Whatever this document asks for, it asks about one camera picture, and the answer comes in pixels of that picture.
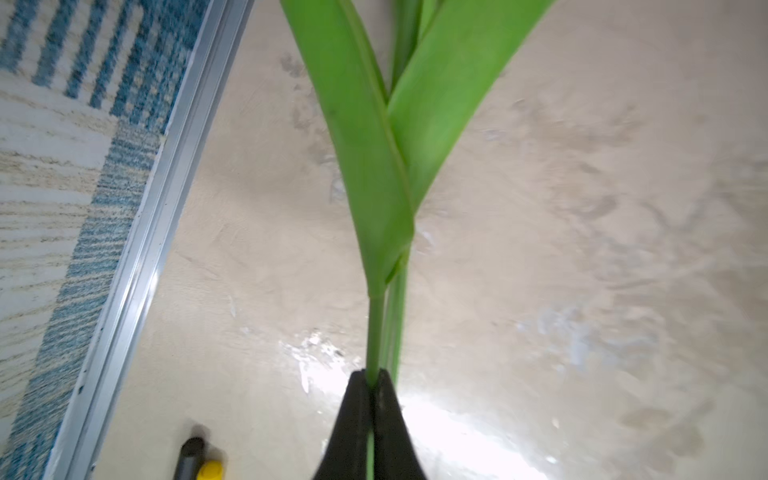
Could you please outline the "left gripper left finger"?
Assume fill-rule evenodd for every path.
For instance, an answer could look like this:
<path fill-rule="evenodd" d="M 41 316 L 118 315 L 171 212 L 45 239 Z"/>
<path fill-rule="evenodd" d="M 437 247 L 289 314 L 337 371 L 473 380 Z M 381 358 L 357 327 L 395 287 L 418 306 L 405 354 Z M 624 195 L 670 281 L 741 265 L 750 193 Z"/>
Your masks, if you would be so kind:
<path fill-rule="evenodd" d="M 362 480 L 368 475 L 372 430 L 371 391 L 365 371 L 349 378 L 338 415 L 314 480 Z"/>

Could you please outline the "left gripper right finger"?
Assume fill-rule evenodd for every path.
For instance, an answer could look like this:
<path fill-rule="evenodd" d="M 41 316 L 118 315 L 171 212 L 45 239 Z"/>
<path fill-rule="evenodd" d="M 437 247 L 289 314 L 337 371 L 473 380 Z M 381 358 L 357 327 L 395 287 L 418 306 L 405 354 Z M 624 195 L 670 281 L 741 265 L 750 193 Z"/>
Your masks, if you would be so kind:
<path fill-rule="evenodd" d="M 389 372 L 379 371 L 373 390 L 373 468 L 376 480 L 426 480 Z"/>

